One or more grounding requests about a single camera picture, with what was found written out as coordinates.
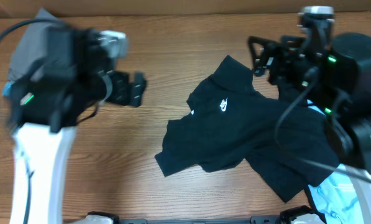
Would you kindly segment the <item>black Nike t-shirt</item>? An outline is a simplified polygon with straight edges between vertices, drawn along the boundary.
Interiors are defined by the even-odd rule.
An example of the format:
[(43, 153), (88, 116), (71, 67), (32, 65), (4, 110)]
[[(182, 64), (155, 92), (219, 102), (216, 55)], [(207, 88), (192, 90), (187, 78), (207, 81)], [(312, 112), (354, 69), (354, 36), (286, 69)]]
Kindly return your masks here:
[(252, 84), (252, 71), (230, 56), (189, 95), (190, 113), (170, 120), (155, 156), (164, 176), (198, 165), (206, 172), (247, 161), (284, 201), (305, 187), (319, 186), (339, 159), (324, 133), (325, 116), (291, 100), (267, 98)]

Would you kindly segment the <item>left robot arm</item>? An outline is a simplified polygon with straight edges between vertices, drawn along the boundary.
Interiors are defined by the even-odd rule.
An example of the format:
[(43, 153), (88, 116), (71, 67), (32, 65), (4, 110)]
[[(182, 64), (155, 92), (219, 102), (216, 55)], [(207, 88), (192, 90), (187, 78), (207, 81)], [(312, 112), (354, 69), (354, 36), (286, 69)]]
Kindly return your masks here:
[(44, 56), (10, 87), (15, 145), (11, 223), (61, 223), (68, 156), (88, 108), (138, 107), (144, 74), (116, 70), (128, 38), (113, 30), (49, 27)]

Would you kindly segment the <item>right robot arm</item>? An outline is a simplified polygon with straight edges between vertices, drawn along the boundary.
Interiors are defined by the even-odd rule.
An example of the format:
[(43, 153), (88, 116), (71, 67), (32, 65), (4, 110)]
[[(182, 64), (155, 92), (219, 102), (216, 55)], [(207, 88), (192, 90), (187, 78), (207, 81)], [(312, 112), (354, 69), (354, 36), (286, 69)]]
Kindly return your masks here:
[(327, 137), (342, 162), (371, 174), (371, 37), (358, 33), (249, 37), (255, 75), (269, 72), (328, 115)]

